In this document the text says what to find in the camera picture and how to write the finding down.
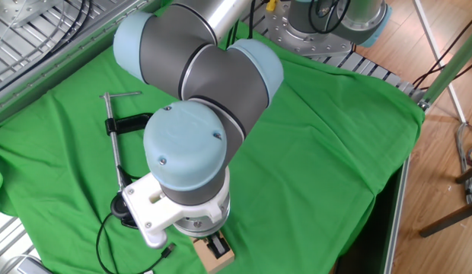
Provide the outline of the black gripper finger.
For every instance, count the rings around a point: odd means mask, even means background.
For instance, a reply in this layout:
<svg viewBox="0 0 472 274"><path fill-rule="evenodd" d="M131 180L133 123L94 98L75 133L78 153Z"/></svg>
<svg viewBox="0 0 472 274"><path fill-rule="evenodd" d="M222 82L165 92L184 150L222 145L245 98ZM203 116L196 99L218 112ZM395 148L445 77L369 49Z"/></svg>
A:
<svg viewBox="0 0 472 274"><path fill-rule="evenodd" d="M206 238L206 240L206 246L209 248L216 259L219 259L231 250L228 242L220 231L211 234Z"/></svg>

